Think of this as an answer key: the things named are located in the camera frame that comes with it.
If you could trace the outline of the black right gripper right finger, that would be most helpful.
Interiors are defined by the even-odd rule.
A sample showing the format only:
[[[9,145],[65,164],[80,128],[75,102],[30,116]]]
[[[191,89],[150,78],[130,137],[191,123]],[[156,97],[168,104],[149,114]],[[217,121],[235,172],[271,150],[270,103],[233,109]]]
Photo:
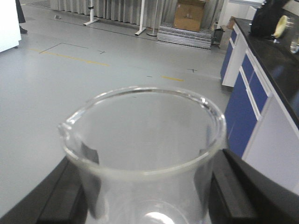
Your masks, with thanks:
[[[214,157],[209,216],[213,224],[297,224],[299,196],[223,149]]]

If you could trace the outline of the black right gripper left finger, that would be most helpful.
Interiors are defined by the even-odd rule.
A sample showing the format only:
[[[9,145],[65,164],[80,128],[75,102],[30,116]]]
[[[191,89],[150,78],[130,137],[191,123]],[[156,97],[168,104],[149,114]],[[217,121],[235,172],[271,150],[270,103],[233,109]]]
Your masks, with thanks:
[[[29,194],[0,218],[2,224],[84,224],[87,203],[77,168],[63,158]]]

